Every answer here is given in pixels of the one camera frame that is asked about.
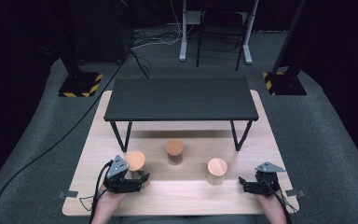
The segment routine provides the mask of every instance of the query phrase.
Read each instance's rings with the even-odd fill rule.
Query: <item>chair leg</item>
[[[238,67],[240,66],[240,60],[241,60],[241,56],[243,54],[243,44],[245,43],[245,34],[246,34],[247,29],[249,29],[248,21],[249,21],[249,13],[246,15],[246,20],[242,27],[240,54],[238,55],[237,66],[235,67],[235,71],[238,71]]]
[[[238,47],[238,45],[240,44],[241,42],[241,36],[238,36],[238,39],[237,39],[237,42],[235,42],[235,47],[234,49],[236,49]]]
[[[199,63],[200,63],[200,49],[201,49],[201,43],[202,43],[201,42],[201,40],[202,40],[202,30],[201,29],[200,29],[200,33],[199,33],[199,45],[197,48],[197,64],[196,64],[197,67],[199,66]]]

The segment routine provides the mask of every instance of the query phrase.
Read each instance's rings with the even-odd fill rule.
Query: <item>black table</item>
[[[117,79],[103,117],[127,152],[133,121],[229,120],[237,151],[258,120],[246,78]],[[238,142],[234,120],[248,120]],[[116,121],[128,121],[123,144]]]

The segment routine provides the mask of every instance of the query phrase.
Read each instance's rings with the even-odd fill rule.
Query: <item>cork lid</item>
[[[145,155],[140,151],[131,151],[124,157],[124,161],[130,166],[129,171],[137,171],[145,165]]]
[[[179,156],[183,152],[184,148],[185,148],[185,144],[182,142],[182,140],[178,138],[171,139],[165,145],[165,149],[167,150],[167,153],[170,154],[171,156]]]
[[[208,162],[208,170],[212,175],[222,176],[227,172],[227,163],[219,158],[213,158]]]

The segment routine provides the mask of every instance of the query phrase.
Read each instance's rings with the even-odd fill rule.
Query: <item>black curtain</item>
[[[136,28],[175,22],[171,2],[179,22],[182,22],[183,0],[131,0]],[[200,9],[201,0],[188,0],[188,10]],[[300,0],[259,0],[254,31],[288,31]]]
[[[56,60],[39,48],[50,33],[41,4],[0,1],[0,169],[34,115]]]
[[[308,0],[281,66],[300,66],[321,85],[358,148],[358,1]]]

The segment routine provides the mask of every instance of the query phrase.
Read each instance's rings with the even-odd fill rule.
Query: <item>light wood surface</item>
[[[145,154],[150,183],[140,192],[131,193],[116,216],[262,214],[255,196],[243,192],[238,176],[255,181],[255,167],[265,161],[285,167],[259,95],[256,91],[251,93],[259,120],[253,123],[241,151],[235,150],[229,121],[133,122],[128,152],[139,150]],[[77,198],[66,198],[62,208],[67,216],[90,215],[79,198],[93,195],[98,174],[107,162],[116,155],[125,156],[111,125],[103,120],[110,94],[111,91],[103,94],[91,124],[69,188],[78,191]],[[235,121],[237,136],[243,134],[246,123]],[[121,136],[125,136],[127,125],[128,122],[117,122]],[[165,150],[166,143],[173,138],[181,139],[186,145],[183,162],[176,166],[168,163]],[[206,180],[212,158],[227,163],[221,185],[214,186]],[[278,173],[278,177],[283,192],[293,188],[288,173]],[[83,203],[90,208],[91,201],[83,200]],[[287,201],[299,209],[296,197]]]

